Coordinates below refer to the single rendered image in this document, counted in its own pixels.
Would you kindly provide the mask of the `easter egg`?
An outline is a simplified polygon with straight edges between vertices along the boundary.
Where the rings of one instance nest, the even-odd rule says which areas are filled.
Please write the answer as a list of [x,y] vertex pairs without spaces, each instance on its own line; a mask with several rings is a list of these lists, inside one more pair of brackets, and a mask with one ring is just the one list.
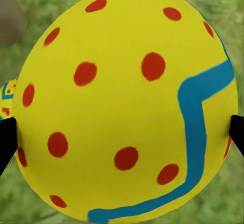
[[185,0],[82,0],[37,41],[15,87],[18,166],[58,211],[135,224],[201,192],[232,145],[236,79]]
[[0,121],[11,117],[11,105],[18,78],[7,82],[0,89]]

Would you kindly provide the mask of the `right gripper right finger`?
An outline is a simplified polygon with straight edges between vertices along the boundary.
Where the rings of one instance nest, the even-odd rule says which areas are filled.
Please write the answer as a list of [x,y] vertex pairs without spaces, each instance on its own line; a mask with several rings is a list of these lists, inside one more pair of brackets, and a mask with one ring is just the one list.
[[229,135],[244,156],[244,117],[232,115]]

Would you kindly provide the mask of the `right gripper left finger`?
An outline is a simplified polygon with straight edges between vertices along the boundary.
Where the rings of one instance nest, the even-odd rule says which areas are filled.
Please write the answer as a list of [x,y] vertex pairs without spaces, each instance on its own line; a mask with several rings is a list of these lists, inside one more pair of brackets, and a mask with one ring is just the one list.
[[17,151],[16,119],[0,121],[0,176]]

